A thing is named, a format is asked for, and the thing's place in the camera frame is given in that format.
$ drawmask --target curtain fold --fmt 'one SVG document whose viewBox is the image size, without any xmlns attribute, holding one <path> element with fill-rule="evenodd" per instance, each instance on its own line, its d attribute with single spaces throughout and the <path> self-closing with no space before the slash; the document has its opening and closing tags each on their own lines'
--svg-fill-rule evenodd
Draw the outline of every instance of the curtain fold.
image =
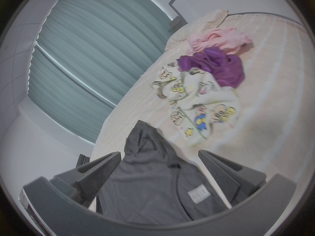
<svg viewBox="0 0 315 236">
<path fill-rule="evenodd" d="M 170 22 L 151 0 L 59 0 L 37 42 L 70 73 L 118 104 L 163 53 L 172 34 Z M 77 85 L 37 47 L 29 76 L 28 95 L 45 113 L 96 141 L 111 106 Z"/>
</svg>

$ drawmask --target purple garment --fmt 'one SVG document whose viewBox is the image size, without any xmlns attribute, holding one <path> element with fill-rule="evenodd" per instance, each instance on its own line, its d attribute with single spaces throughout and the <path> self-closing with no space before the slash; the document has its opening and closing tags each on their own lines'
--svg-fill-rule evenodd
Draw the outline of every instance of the purple garment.
<svg viewBox="0 0 315 236">
<path fill-rule="evenodd" d="M 241 59 L 234 54 L 226 55 L 216 46 L 208 47 L 203 53 L 195 53 L 192 57 L 181 56 L 177 61 L 180 71 L 197 67 L 212 73 L 221 87 L 237 88 L 245 78 Z"/>
</svg>

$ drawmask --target striped bed sheet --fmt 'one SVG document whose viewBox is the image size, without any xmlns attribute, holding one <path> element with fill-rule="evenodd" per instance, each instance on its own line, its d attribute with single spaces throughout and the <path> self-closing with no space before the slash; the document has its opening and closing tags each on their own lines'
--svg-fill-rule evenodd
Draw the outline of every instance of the striped bed sheet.
<svg viewBox="0 0 315 236">
<path fill-rule="evenodd" d="M 236 89 L 241 113 L 235 127 L 214 131 L 202 144 L 188 147 L 168 116 L 168 100 L 149 84 L 160 68 L 184 55 L 187 41 L 174 44 L 140 77 L 105 120 L 91 160 L 114 151 L 124 156 L 125 140 L 137 120 L 156 127 L 178 156 L 192 162 L 200 149 L 263 171 L 269 180 L 280 173 L 298 182 L 315 165 L 314 51 L 303 26 L 269 14 L 237 14 L 219 28 L 250 33 L 242 59 L 245 80 Z"/>
</svg>

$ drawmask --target white care label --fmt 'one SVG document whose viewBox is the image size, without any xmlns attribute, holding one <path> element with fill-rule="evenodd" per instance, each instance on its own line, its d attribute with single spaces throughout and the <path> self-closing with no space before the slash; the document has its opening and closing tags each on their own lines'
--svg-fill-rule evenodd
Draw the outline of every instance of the white care label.
<svg viewBox="0 0 315 236">
<path fill-rule="evenodd" d="M 196 189 L 188 191 L 188 195 L 191 197 L 195 204 L 198 204 L 201 201 L 205 200 L 207 197 L 209 197 L 211 194 L 207 190 L 207 188 L 202 184 Z"/>
</svg>

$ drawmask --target pink cloth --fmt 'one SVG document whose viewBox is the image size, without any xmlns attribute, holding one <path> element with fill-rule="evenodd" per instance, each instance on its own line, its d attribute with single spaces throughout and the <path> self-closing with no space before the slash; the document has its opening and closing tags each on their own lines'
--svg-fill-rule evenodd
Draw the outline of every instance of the pink cloth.
<svg viewBox="0 0 315 236">
<path fill-rule="evenodd" d="M 237 53 L 241 46 L 253 42 L 252 37 L 248 33 L 241 33 L 236 28 L 230 29 L 214 29 L 207 35 L 192 34 L 187 38 L 191 49 L 187 52 L 187 56 L 194 53 L 203 52 L 207 47 L 217 46 L 226 54 Z"/>
</svg>

